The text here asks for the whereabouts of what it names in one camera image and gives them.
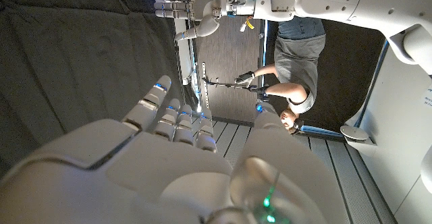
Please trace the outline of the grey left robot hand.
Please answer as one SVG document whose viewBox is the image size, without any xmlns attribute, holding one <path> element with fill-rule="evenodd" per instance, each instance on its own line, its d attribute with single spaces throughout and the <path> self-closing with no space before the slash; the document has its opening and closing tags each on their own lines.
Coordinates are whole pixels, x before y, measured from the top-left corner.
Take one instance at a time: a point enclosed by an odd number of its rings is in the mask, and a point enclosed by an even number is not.
<svg viewBox="0 0 432 224">
<path fill-rule="evenodd" d="M 160 18 L 199 21 L 197 27 L 176 34 L 176 40 L 208 36 L 219 27 L 226 14 L 226 0 L 155 0 L 155 14 Z"/>
</svg>

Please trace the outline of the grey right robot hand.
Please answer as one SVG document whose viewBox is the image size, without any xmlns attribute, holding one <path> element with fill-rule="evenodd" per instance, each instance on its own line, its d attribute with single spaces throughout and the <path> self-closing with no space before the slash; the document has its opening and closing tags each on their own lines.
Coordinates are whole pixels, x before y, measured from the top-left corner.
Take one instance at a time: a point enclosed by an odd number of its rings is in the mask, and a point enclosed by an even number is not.
<svg viewBox="0 0 432 224">
<path fill-rule="evenodd" d="M 211 112 L 191 110 L 161 77 L 121 120 L 102 119 L 34 151 L 1 180 L 2 223 L 343 223 L 325 164 L 256 104 L 235 165 L 217 154 Z"/>
</svg>

